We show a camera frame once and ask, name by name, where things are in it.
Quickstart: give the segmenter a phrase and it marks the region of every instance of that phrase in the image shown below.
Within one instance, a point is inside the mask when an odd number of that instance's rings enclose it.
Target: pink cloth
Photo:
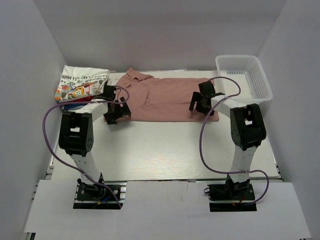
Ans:
[[[199,92],[198,84],[207,78],[155,78],[129,68],[120,78],[117,86],[126,88],[130,94],[127,104],[131,118],[125,116],[117,121],[137,122],[203,122],[205,115],[190,112],[189,105],[194,92]],[[121,91],[120,97],[127,97]],[[218,121],[215,112],[209,121]]]

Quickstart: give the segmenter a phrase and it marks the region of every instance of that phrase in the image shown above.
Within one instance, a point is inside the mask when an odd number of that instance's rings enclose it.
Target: white wall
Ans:
[[[286,0],[34,0],[68,64],[211,70],[257,55]]]
[[[264,116],[275,157],[320,239],[320,1],[288,0],[258,57],[273,92]]]
[[[0,239],[19,240],[48,167],[42,117],[66,62],[32,0],[0,1],[0,35]],[[53,143],[59,111],[49,118]]]

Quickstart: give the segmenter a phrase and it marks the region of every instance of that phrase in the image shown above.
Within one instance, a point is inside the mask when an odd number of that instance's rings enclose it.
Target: white bag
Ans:
[[[55,100],[73,101],[103,93],[110,71],[92,67],[64,66]]]

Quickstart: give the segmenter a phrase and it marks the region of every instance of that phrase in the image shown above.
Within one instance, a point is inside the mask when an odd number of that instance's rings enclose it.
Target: white plastic basket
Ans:
[[[241,94],[233,99],[244,104],[259,104],[272,99],[267,77],[256,56],[221,55],[215,58],[215,63],[219,76],[231,78],[240,85]],[[238,92],[231,81],[222,78],[215,81],[226,95]]]

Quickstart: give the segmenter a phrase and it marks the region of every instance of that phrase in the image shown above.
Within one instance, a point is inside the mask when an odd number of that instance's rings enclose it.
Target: perforated basket bottom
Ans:
[[[235,99],[254,99],[254,95],[250,89],[248,83],[248,76],[246,71],[239,71],[239,72],[227,72],[227,71],[220,71],[221,76],[228,77],[235,80],[241,88],[241,94],[239,96],[234,97]],[[238,92],[237,86],[226,79],[221,79],[222,85],[224,88],[225,95],[231,95]]]

